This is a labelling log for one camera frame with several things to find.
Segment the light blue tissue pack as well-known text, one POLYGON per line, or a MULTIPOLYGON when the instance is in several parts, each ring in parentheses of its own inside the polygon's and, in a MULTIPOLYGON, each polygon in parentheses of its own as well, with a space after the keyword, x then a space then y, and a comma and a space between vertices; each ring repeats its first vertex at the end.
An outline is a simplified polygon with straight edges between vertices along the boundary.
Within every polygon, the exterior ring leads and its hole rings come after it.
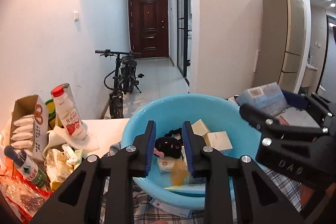
POLYGON ((252 105, 270 116, 277 116, 288 106, 285 96, 277 83, 247 89, 236 98, 236 102, 239 106, 244 104, 252 105))

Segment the amber soap bar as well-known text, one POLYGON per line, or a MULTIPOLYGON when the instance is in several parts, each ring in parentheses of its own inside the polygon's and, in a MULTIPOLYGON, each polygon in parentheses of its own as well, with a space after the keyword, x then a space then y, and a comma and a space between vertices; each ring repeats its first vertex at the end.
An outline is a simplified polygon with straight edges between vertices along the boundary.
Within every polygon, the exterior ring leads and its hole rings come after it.
POLYGON ((176 160, 170 172, 172 186, 181 186, 189 175, 187 164, 184 161, 176 160))

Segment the light blue lotion tube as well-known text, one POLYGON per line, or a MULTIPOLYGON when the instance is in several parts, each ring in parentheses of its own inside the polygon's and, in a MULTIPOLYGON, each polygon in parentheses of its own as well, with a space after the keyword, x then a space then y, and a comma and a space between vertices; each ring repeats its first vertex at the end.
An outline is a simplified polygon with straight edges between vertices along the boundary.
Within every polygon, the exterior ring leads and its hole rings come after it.
POLYGON ((165 190, 179 193, 179 194, 189 194, 189 195, 198 195, 204 196, 206 191, 206 184, 184 184, 180 186, 169 186, 165 187, 165 190))

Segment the crumpled tissue paper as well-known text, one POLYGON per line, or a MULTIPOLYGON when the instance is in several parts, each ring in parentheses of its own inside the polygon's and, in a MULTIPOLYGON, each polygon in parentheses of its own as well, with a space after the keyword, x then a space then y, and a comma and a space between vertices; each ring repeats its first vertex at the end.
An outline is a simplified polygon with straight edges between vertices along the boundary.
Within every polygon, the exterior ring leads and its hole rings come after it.
POLYGON ((82 149, 74 150, 67 144, 62 151, 51 148, 46 153, 46 173, 52 191, 55 191, 82 163, 82 149))

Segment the white wet wipes pack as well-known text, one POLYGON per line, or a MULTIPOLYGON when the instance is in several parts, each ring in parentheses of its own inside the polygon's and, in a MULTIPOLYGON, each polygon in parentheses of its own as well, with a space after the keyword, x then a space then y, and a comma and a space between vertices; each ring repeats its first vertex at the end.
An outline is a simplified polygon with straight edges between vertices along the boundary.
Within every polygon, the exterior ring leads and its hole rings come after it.
POLYGON ((169 213, 169 214, 182 217, 182 218, 189 218, 193 212, 192 210, 189 210, 189 209, 183 209, 180 207, 168 205, 166 203, 163 203, 153 198, 151 199, 150 204, 154 206, 155 208, 161 211, 164 211, 165 213, 169 213))

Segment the cream cardboard box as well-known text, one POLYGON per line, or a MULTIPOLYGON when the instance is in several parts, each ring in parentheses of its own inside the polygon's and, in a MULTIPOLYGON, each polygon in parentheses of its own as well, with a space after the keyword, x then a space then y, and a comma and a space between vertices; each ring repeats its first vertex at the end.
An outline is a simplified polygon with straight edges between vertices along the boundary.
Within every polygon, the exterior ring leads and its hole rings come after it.
POLYGON ((205 137, 208 133, 210 133, 210 129, 206 126, 206 124, 199 119, 198 121, 196 121, 195 123, 193 123, 191 125, 192 129, 193 129, 193 133, 195 135, 199 135, 201 137, 205 137))
POLYGON ((206 144, 220 151, 224 155, 229 155, 233 149, 230 139, 225 131, 209 132, 205 137, 206 144))

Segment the beige refrigerator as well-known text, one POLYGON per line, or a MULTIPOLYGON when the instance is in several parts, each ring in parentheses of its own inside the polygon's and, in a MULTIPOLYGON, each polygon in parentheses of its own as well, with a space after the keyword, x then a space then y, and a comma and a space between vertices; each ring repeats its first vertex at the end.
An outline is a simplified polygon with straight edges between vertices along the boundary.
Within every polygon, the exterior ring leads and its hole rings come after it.
POLYGON ((277 83, 293 92, 304 48, 302 0, 262 0, 262 32, 252 86, 277 83))

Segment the red snack bag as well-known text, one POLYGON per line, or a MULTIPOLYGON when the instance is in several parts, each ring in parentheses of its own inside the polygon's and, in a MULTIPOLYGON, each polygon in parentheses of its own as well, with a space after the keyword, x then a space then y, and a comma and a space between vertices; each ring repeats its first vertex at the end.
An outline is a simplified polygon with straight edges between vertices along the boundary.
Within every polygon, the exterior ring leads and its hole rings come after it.
POLYGON ((53 193, 45 186, 31 184, 19 173, 10 176, 8 171, 1 170, 1 194, 21 223, 30 223, 53 193))

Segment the green label water bottle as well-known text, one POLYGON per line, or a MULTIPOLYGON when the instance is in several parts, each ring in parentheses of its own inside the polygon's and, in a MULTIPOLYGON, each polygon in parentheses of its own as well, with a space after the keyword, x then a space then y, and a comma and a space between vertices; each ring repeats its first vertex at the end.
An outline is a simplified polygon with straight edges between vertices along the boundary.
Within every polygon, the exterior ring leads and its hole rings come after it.
POLYGON ((20 149, 16 152, 15 149, 8 145, 4 149, 6 157, 14 162, 17 171, 30 183, 41 188, 47 183, 47 175, 39 168, 25 150, 20 149))

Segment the strawberry milk bottle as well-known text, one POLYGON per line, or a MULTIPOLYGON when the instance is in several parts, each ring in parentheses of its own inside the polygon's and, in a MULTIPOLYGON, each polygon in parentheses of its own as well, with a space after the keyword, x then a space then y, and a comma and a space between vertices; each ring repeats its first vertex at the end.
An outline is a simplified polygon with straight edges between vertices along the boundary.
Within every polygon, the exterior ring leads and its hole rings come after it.
POLYGON ((62 86, 57 86, 51 91, 56 108, 56 114, 69 136, 74 139, 84 140, 87 132, 82 125, 77 108, 62 86))

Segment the cardboard pretzel snack box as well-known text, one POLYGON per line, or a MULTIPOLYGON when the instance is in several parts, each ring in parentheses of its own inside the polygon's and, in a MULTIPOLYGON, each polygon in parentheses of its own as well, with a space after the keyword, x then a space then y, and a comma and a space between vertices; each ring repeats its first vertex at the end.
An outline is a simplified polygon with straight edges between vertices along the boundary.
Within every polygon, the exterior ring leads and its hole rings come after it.
POLYGON ((48 137, 49 111, 40 96, 26 96, 15 101, 11 120, 10 145, 25 150, 35 161, 43 162, 48 137))

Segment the blue plastic basin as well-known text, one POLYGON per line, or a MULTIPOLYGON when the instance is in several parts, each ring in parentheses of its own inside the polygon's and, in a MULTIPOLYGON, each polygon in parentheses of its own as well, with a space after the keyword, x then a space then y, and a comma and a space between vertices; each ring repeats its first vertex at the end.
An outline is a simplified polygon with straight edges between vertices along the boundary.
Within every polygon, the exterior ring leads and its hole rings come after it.
MULTIPOLYGON (((227 100, 204 94, 178 94, 158 99, 144 106, 128 121, 122 135, 121 145, 132 145, 135 137, 144 134, 149 121, 156 124, 156 137, 163 137, 170 130, 181 128, 183 141, 187 145, 186 155, 197 154, 188 162, 191 170, 196 171, 197 161, 201 159, 206 145, 201 137, 191 136, 194 132, 191 124, 202 120, 206 126, 215 131, 225 131, 233 149, 230 157, 241 158, 248 155, 256 157, 261 134, 241 118, 239 107, 227 100)), ((146 178, 133 179, 144 192, 163 203, 184 209, 202 210, 204 197, 183 196, 166 190, 170 179, 168 174, 158 169, 154 159, 146 178)))

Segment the black folding bicycle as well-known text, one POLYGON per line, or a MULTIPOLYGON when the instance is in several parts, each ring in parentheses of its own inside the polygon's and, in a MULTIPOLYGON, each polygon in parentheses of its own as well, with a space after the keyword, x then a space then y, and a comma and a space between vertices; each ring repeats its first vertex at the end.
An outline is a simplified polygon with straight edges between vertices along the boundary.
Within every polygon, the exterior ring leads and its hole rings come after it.
POLYGON ((142 73, 136 74, 136 58, 141 57, 138 52, 115 52, 111 50, 96 50, 96 54, 107 57, 116 57, 116 67, 103 80, 104 86, 110 90, 109 114, 112 119, 123 118, 123 95, 132 93, 138 87, 139 80, 144 77, 142 73))

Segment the dark red entrance door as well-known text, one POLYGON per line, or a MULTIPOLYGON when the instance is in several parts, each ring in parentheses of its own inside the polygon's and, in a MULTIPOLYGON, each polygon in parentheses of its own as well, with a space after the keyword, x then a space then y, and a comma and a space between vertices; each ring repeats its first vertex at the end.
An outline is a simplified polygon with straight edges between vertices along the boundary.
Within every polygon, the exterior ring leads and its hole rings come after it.
POLYGON ((168 0, 128 0, 131 51, 169 57, 168 0))

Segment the white light switch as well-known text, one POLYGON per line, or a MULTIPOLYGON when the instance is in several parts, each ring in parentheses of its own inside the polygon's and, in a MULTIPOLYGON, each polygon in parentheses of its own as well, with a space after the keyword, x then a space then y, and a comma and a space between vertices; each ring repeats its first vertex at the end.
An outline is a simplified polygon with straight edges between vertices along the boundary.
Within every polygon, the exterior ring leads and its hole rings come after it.
POLYGON ((77 11, 74 11, 73 12, 73 20, 75 22, 78 22, 79 21, 79 13, 77 11))

